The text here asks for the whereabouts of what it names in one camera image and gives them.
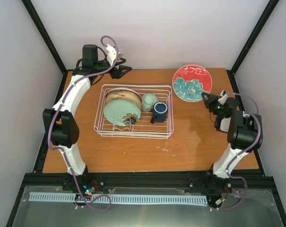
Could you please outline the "beige bird painted plate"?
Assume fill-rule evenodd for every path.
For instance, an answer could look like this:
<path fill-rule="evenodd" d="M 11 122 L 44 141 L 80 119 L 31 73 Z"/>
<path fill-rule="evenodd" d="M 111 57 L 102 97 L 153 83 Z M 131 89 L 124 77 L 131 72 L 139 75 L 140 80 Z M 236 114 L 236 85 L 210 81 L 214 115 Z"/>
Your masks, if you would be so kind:
<path fill-rule="evenodd" d="M 106 96 L 106 104 L 114 100 L 127 100 L 131 101 L 138 106 L 139 109 L 142 107 L 141 98 L 133 92 L 130 91 L 115 91 Z"/>

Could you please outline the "floral patterned plate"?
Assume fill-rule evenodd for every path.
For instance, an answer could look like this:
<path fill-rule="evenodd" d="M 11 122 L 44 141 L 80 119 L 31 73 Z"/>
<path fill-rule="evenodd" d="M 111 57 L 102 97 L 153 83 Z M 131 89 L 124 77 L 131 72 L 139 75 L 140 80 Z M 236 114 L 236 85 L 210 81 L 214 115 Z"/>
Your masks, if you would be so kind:
<path fill-rule="evenodd" d="M 140 102 L 142 101 L 141 96 L 136 91 L 130 88 L 126 88 L 126 87 L 117 87 L 117 88 L 111 89 L 106 93 L 105 97 L 106 97 L 106 100 L 108 101 L 112 101 L 120 97 L 125 98 L 128 96 L 128 94 L 125 95 L 125 92 L 132 94 L 131 97 L 136 97 Z"/>

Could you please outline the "dark blue ceramic mug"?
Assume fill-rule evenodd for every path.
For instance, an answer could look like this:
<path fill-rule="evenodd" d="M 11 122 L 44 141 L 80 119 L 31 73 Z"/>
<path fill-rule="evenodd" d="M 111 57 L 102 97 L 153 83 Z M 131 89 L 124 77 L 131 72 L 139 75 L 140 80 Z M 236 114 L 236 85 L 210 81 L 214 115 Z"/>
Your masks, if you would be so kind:
<path fill-rule="evenodd" d="M 165 122 L 168 116 L 168 106 L 163 102 L 157 102 L 152 110 L 152 118 L 151 123 L 154 124 L 156 122 L 162 123 Z"/>

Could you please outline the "plain green plate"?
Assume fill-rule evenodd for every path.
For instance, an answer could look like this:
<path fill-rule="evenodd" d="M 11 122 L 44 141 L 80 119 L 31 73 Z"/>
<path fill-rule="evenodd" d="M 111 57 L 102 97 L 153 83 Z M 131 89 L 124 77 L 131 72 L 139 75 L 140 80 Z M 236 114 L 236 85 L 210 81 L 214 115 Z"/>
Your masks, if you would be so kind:
<path fill-rule="evenodd" d="M 103 110 L 107 121 L 116 126 L 136 124 L 141 117 L 139 107 L 126 99 L 116 99 L 105 105 Z"/>

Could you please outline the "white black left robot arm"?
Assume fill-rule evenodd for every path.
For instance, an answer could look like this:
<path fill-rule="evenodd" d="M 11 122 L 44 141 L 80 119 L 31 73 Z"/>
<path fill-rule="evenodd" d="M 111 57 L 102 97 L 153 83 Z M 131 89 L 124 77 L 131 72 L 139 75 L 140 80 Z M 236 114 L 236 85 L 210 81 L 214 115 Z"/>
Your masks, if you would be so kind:
<path fill-rule="evenodd" d="M 47 143 L 51 150 L 59 150 L 67 172 L 75 175 L 73 184 L 79 190 L 86 190 L 90 185 L 90 178 L 84 175 L 87 170 L 83 162 L 77 141 L 80 130 L 74 119 L 77 107 L 84 94 L 96 83 L 98 75 L 109 73 L 112 78 L 119 79 L 131 70 L 123 66 L 126 62 L 121 52 L 115 46 L 106 44 L 103 60 L 98 59 L 101 49 L 94 44 L 84 45 L 82 58 L 77 61 L 68 87 L 59 101 L 51 108 L 44 109 L 43 121 L 47 133 Z"/>

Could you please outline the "green floral ceramic bowl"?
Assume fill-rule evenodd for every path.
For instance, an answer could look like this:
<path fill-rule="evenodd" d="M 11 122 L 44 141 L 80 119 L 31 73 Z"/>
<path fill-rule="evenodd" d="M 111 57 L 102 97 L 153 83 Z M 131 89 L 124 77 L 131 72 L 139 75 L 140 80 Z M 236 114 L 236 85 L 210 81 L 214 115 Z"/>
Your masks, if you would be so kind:
<path fill-rule="evenodd" d="M 142 107 L 143 112 L 152 112 L 154 105 L 159 102 L 158 97 L 153 93 L 146 93 L 142 95 Z"/>

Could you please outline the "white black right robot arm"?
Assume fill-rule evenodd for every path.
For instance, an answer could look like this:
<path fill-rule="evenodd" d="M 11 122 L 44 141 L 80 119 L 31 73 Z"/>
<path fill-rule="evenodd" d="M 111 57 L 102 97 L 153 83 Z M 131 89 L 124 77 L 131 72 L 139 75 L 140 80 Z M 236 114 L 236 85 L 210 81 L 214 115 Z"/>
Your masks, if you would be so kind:
<path fill-rule="evenodd" d="M 213 192 L 227 187 L 228 179 L 239 161 L 261 146 L 262 119 L 258 113 L 239 110 L 240 102 L 225 90 L 219 96 L 206 92 L 201 96 L 206 108 L 216 116 L 215 129 L 227 133 L 227 148 L 206 172 L 204 187 Z"/>

